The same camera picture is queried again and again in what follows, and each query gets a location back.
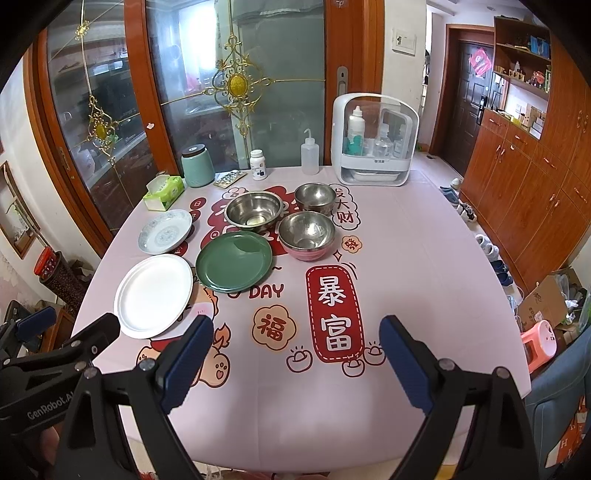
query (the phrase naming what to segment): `blue gripper pad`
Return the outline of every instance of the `blue gripper pad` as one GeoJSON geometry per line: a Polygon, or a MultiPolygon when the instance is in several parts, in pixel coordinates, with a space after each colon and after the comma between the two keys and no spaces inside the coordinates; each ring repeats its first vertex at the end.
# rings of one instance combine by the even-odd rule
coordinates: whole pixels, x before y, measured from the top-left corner
{"type": "Polygon", "coordinates": [[[45,307],[17,322],[15,336],[19,342],[28,342],[54,325],[56,318],[53,307],[45,307]]]}
{"type": "Polygon", "coordinates": [[[170,343],[161,356],[171,348],[156,372],[157,382],[163,386],[160,406],[165,414],[183,404],[213,342],[213,322],[199,315],[184,335],[170,343]]]}
{"type": "Polygon", "coordinates": [[[379,341],[411,405],[428,415],[433,408],[429,377],[408,345],[415,340],[402,323],[390,315],[379,325],[379,341]]]}

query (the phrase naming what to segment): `glass door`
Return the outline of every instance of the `glass door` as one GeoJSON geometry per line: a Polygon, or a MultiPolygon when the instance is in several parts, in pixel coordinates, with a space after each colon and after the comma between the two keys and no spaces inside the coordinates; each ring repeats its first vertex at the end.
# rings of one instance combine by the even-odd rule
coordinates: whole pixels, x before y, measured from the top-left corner
{"type": "Polygon", "coordinates": [[[47,61],[69,155],[114,235],[157,174],[129,72],[124,3],[74,0],[47,29],[47,61]]]}
{"type": "Polygon", "coordinates": [[[304,130],[323,155],[324,2],[147,0],[158,98],[178,169],[204,144],[216,171],[300,164],[304,130]]]}

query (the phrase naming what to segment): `white plate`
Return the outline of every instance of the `white plate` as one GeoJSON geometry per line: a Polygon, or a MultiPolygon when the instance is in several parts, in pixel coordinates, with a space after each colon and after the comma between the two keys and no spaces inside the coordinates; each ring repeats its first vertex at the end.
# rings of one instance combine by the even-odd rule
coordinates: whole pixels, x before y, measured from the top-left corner
{"type": "Polygon", "coordinates": [[[119,284],[113,309],[121,331],[131,338],[150,338],[165,331],[184,312],[193,289],[193,273],[176,255],[149,257],[119,284]]]}
{"type": "Polygon", "coordinates": [[[186,210],[169,210],[142,228],[139,249],[149,255],[160,255],[177,248],[187,238],[193,218],[186,210]]]}

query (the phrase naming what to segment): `white supplement bottle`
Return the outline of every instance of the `white supplement bottle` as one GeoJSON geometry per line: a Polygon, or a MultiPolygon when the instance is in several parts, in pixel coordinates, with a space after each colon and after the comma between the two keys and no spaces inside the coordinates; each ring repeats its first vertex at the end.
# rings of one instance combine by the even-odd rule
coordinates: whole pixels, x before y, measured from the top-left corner
{"type": "Polygon", "coordinates": [[[262,154],[262,150],[251,151],[250,164],[253,179],[262,180],[267,178],[267,167],[265,166],[265,156],[262,154]]]}

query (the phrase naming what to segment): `wooden shelf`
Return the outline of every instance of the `wooden shelf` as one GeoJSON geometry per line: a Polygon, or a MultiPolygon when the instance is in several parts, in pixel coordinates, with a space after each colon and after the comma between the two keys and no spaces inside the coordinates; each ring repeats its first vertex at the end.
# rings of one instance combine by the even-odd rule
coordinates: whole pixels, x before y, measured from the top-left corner
{"type": "Polygon", "coordinates": [[[547,65],[552,63],[552,60],[547,59],[546,57],[543,57],[542,55],[535,54],[532,51],[526,50],[524,48],[514,47],[513,45],[509,45],[508,43],[497,43],[496,46],[502,47],[502,48],[508,48],[510,50],[522,53],[526,57],[529,57],[529,59],[534,60],[534,61],[543,60],[547,65]]]}
{"type": "Polygon", "coordinates": [[[501,77],[503,77],[505,80],[508,80],[510,83],[512,83],[516,87],[527,90],[528,92],[531,92],[534,95],[537,95],[541,99],[546,100],[546,102],[548,101],[548,99],[550,97],[549,93],[546,93],[542,89],[540,89],[538,87],[534,87],[533,85],[530,85],[529,83],[525,83],[525,82],[522,82],[521,80],[517,80],[516,78],[510,77],[506,73],[498,73],[498,72],[495,72],[495,73],[497,75],[500,75],[501,77]]]}

